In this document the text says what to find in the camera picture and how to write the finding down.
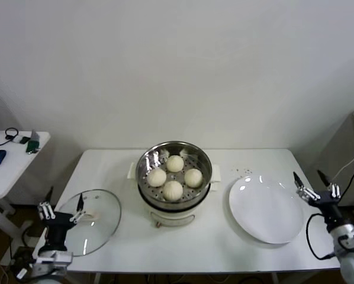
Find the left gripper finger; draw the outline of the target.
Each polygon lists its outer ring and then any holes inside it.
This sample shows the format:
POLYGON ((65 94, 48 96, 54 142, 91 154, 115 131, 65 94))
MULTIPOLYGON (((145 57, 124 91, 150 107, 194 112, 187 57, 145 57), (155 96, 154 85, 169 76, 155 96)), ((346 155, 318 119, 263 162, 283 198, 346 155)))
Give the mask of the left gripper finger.
POLYGON ((41 220, 53 220, 54 212, 50 200, 53 193, 53 187, 48 191, 44 201, 40 202, 38 205, 38 213, 41 220))
POLYGON ((83 209, 84 201, 82 193, 79 195, 79 200, 76 207, 76 213, 70 218, 70 222, 79 222, 79 220, 84 216, 85 211, 83 209))

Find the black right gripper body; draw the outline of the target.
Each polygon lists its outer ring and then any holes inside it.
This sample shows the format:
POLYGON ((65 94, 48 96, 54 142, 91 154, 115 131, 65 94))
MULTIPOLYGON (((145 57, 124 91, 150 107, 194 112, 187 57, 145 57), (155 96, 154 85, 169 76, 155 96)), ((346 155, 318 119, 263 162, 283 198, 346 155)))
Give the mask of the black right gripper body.
POLYGON ((327 191, 320 192, 318 196, 310 199, 310 206, 320 210, 326 225, 343 225, 343 215, 337 206, 339 199, 327 191))

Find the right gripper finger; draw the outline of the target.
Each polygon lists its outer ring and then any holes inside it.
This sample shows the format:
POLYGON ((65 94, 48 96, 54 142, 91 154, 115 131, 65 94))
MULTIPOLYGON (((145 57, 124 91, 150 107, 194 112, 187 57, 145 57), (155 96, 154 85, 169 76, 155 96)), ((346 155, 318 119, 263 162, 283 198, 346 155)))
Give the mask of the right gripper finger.
POLYGON ((318 201, 320 199, 320 195, 315 193, 312 189, 310 188, 306 188, 302 182, 302 180, 300 179, 300 177, 297 175, 296 172, 293 172, 294 175, 294 183, 296 185, 296 193, 298 194, 298 196, 306 201, 318 201))
POLYGON ((325 187, 328 191, 330 191, 330 195, 332 198, 340 199, 340 187, 334 181, 332 181, 326 174, 324 174, 321 170, 317 171, 320 180, 324 183, 325 187))

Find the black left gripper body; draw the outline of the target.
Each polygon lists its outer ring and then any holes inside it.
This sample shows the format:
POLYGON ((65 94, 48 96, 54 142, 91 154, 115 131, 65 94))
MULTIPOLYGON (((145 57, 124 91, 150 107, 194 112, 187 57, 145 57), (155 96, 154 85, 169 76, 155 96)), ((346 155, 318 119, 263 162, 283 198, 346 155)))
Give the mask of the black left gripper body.
POLYGON ((55 219, 46 221, 46 243, 51 246, 63 246, 67 232, 73 228, 72 214, 56 212, 55 219))

